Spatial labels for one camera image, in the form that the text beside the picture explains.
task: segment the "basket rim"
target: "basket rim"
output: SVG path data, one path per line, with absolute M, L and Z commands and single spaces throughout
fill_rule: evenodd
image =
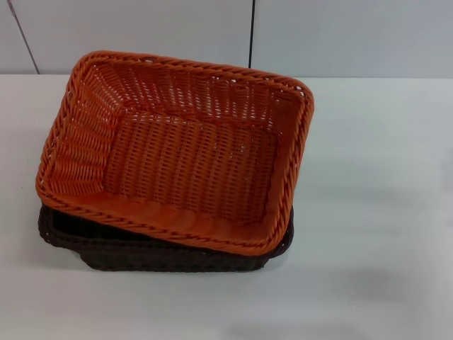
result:
M 314 98 L 311 91 L 300 81 L 280 76 L 277 74 L 257 71 L 254 69 L 246 69 L 242 67 L 233 67 L 229 65 L 211 64 L 206 62 L 193 62 L 190 60 L 176 59 L 170 57 L 159 57 L 156 55 L 136 54 L 128 52 L 112 52 L 112 51 L 95 51 L 82 57 L 74 67 L 71 77 L 67 84 L 67 90 L 62 100 L 62 106 L 59 110 L 57 119 L 50 131 L 49 137 L 46 140 L 42 156 L 41 164 L 36 176 L 36 190 L 42 202 L 55 209 L 64 211 L 71 215 L 79 215 L 90 220 L 99 220 L 99 215 L 102 212 L 92 208 L 83 208 L 74 206 L 69 200 L 58 196 L 50 189 L 47 179 L 52 173 L 55 164 L 55 157 L 52 153 L 58 153 L 62 147 L 61 136 L 67 133 L 68 126 L 64 124 L 64 120 L 68 114 L 68 108 L 71 101 L 76 98 L 77 84 L 80 84 L 90 67 L 99 62 L 109 63 L 125 63 L 125 64 L 140 64 L 141 66 L 151 67 L 152 65 L 163 65 L 169 69 L 186 69 L 191 72 L 203 72 L 211 76 L 230 77 L 240 79 L 245 82 L 259 82 L 277 88 L 281 91 L 286 91 L 293 94 L 300 102 L 297 114 L 297 126 L 294 129 L 292 138 L 292 146 L 289 151 L 289 157 L 286 160 L 285 172 L 282 180 L 282 189 L 279 192 L 279 204 L 275 211 L 275 221 L 271 231 L 267 237 L 258 240 L 237 240 L 237 239 L 217 239 L 207 237 L 196 233 L 174 232 L 166 229 L 155 228 L 152 225 L 136 225 L 138 229 L 146 227 L 153 232 L 153 237 L 168 239 L 189 246 L 203 247 L 216 250 L 230 251 L 243 255 L 261 255 L 267 253 L 270 249 L 281 241 L 287 228 L 289 214 L 292 207 L 292 197 L 294 188 L 297 182 L 300 163 L 304 150 L 306 135 L 308 133 L 309 124 L 314 112 Z M 109 214 L 109 217 L 121 221 L 121 225 L 133 225 L 134 221 L 128 220 L 122 216 Z
M 266 254 L 260 255 L 260 256 L 243 256 L 239 254 L 230 254 L 226 253 L 224 251 L 217 251 L 217 250 L 211 250 L 211 249 L 206 249 L 206 248 L 197 248 L 193 246 L 185 246 L 182 244 L 177 244 L 174 242 L 170 241 L 165 241 L 165 240 L 160 240 L 160 239 L 153 239 L 152 237 L 149 237 L 150 240 L 121 240 L 121 239 L 104 239 L 102 237 L 84 237 L 84 236 L 79 236 L 79 235 L 73 235 L 68 232 L 64 232 L 61 230 L 58 230 L 55 227 L 55 213 L 62 213 L 65 215 L 68 215 L 70 218 L 74 219 L 81 219 L 82 217 L 79 216 L 73 216 L 66 214 L 65 212 L 60 212 L 58 210 L 55 210 L 51 207 L 48 207 L 45 204 L 42 204 L 41 209 L 40 209 L 40 217 L 38 219 L 38 226 L 41 232 L 47 232 L 51 233 L 52 237 L 57 238 L 61 241 L 61 244 L 53 244 L 52 245 L 56 247 L 64 247 L 69 250 L 74 250 L 74 251 L 140 251 L 140 252 L 146 252 L 146 251 L 151 251 L 153 250 L 152 246 L 149 246 L 150 241 L 157 241 L 157 242 L 162 242 L 166 248 L 169 251 L 177 251 L 177 252 L 187 252 L 187 253 L 193 253 L 193 252 L 207 252 L 216 256 L 229 256 L 231 258 L 248 258 L 248 259 L 273 259 L 275 257 L 278 257 L 282 254 L 284 254 L 290 247 L 292 243 L 292 239 L 294 237 L 294 209 L 292 208 L 291 210 L 291 217 L 288 222 L 288 227 L 287 231 L 285 232 L 285 235 L 283 239 L 280 241 L 280 243 L 275 247 L 275 249 L 272 249 Z M 89 221 L 92 223 L 100 224 L 100 227 L 110 227 L 110 228 L 115 228 L 114 226 L 110 225 L 105 225 L 101 224 L 98 222 L 93 222 Z M 83 246 L 77 246 L 76 244 L 82 243 L 82 242 L 92 242 L 93 245 L 83 245 Z

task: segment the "plastic wicker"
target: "plastic wicker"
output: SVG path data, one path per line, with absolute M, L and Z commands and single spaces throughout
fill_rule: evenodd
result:
M 313 111 L 284 76 L 93 52 L 71 74 L 38 195 L 131 232 L 266 254 L 286 231 Z
M 45 205 L 38 226 L 41 237 L 56 247 L 78 252 L 91 268 L 102 271 L 215 272 L 254 271 L 283 254 L 294 234 L 293 217 L 276 249 L 262 256 L 242 256 L 183 246 L 143 234 L 68 215 Z

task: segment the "wicker basket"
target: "wicker basket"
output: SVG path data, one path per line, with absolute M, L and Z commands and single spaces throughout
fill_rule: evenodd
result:
M 38 195 L 150 237 L 266 254 L 286 232 L 313 111 L 295 79 L 93 52 L 71 74 Z
M 291 211 L 280 244 L 262 256 L 229 254 L 153 239 L 68 215 L 45 205 L 41 207 L 38 226 L 47 243 L 78 252 L 91 268 L 102 271 L 254 271 L 289 248 L 294 233 L 292 214 Z

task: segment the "woven pattern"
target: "woven pattern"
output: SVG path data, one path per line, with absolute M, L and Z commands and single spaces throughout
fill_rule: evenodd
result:
M 143 234 L 71 216 L 45 205 L 38 226 L 56 247 L 77 251 L 91 268 L 103 271 L 254 271 L 283 254 L 293 237 L 292 214 L 283 240 L 262 256 L 242 256 L 153 239 Z
M 285 234 L 313 110 L 295 79 L 94 52 L 72 72 L 38 195 L 131 232 L 266 254 Z

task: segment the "rectangular basket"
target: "rectangular basket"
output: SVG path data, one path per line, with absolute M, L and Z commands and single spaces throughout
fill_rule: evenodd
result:
M 38 195 L 150 237 L 266 254 L 285 234 L 313 111 L 284 76 L 93 52 L 71 74 Z
M 294 234 L 293 212 L 277 248 L 261 256 L 242 256 L 184 246 L 65 214 L 45 205 L 38 226 L 53 246 L 76 251 L 91 268 L 102 271 L 220 272 L 255 271 L 283 254 Z

